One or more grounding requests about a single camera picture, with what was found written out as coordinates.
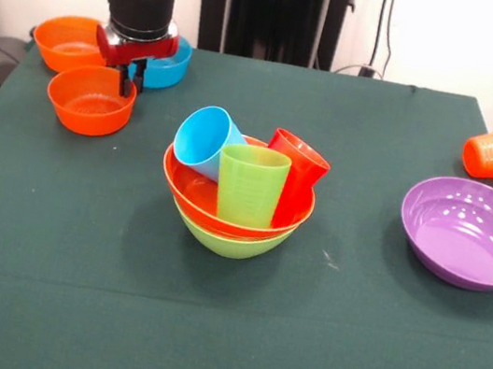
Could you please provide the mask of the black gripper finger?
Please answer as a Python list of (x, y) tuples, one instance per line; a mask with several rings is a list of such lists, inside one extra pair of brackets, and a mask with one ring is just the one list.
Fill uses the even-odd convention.
[(133, 81), (129, 77), (129, 68), (126, 64), (117, 65), (117, 70), (119, 72), (119, 95), (123, 98), (128, 98), (131, 96), (131, 92), (133, 92)]
[(143, 82), (147, 66), (147, 59), (142, 59), (135, 62), (133, 82), (138, 92), (142, 92), (142, 88), (144, 88)]

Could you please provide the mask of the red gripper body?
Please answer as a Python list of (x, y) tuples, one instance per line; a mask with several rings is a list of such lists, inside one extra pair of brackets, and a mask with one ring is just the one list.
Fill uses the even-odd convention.
[(180, 40), (177, 29), (176, 23), (172, 21), (160, 38), (146, 41), (119, 34), (112, 23), (99, 23), (95, 36), (106, 64), (118, 66), (148, 58), (163, 59), (175, 55)]

